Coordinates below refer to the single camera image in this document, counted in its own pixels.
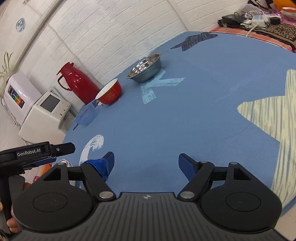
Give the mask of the person's left hand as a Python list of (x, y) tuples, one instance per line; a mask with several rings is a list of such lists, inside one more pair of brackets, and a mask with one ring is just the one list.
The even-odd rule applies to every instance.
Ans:
[(15, 217), (13, 216), (12, 206), (11, 206), (11, 218), (6, 222), (6, 224), (12, 233), (19, 233), (22, 231)]

